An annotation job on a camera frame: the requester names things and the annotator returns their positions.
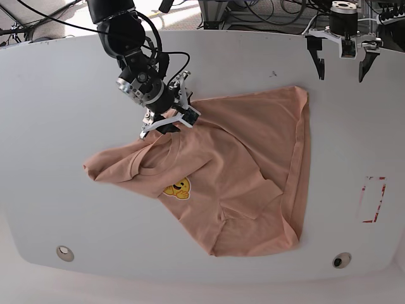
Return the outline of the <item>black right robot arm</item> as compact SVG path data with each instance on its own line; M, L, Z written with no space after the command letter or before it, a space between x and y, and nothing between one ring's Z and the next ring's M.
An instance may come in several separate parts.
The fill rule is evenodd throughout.
M140 138L153 130L178 132L179 124L191 128L200 113L191 106L192 92L185 87L190 73L182 68L169 81L170 52L153 22L135 9L133 1L88 1L93 24L105 52L121 69L116 83L135 104L146 109Z

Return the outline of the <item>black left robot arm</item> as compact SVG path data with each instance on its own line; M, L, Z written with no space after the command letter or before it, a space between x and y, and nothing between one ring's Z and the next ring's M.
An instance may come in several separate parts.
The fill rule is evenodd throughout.
M358 6L349 1L332 1L328 11L328 26L324 30L315 27L318 15L312 17L302 35L306 38L309 51L320 80L325 79L325 60L318 57L323 50L323 41L328 40L338 45L339 58L355 60L360 49L365 56L359 62L358 81L362 82L370 71L372 64L380 56L383 45L381 38L375 34L362 34L358 30Z

